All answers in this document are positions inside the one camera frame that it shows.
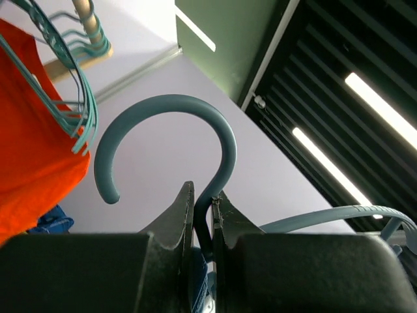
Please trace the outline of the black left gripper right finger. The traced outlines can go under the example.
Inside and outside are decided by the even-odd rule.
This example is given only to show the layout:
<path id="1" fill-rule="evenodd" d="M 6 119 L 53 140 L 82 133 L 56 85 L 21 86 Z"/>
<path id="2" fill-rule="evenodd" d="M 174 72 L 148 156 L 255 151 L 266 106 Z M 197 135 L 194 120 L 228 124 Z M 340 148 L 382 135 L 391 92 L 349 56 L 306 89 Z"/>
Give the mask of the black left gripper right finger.
<path id="1" fill-rule="evenodd" d="M 225 192 L 212 202 L 215 303 L 217 312 L 270 312 L 270 303 L 248 282 L 245 235 L 264 232 L 243 215 Z"/>

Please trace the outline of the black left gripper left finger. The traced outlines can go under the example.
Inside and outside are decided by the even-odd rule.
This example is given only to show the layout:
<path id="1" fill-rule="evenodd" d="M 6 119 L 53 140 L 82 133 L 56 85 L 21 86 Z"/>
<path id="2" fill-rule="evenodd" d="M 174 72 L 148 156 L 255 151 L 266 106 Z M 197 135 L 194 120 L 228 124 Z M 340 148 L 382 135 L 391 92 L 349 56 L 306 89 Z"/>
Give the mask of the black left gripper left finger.
<path id="1" fill-rule="evenodd" d="M 135 312 L 190 312 L 188 279 L 193 243 L 194 184 L 140 231 L 149 236 Z"/>

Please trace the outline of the blue plaid shirt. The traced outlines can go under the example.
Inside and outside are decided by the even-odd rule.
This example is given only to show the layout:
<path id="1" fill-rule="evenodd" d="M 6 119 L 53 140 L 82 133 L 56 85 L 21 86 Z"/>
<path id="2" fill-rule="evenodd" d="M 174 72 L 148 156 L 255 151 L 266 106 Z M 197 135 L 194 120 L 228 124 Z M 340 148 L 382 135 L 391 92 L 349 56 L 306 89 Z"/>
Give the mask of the blue plaid shirt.
<path id="1" fill-rule="evenodd" d="M 73 225 L 73 218 L 69 217 L 60 205 L 56 205 L 37 220 L 35 227 L 28 229 L 26 232 L 28 234 L 68 233 Z"/>

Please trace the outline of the orange t-shirt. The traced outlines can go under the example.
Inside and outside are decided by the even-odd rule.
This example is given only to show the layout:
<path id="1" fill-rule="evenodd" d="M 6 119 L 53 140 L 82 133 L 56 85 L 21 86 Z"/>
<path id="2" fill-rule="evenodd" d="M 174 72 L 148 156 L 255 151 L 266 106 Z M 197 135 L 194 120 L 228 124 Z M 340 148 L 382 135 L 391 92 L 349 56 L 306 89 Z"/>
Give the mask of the orange t-shirt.
<path id="1" fill-rule="evenodd" d="M 36 226 L 85 177 L 90 153 L 55 121 L 1 52 L 1 242 Z"/>

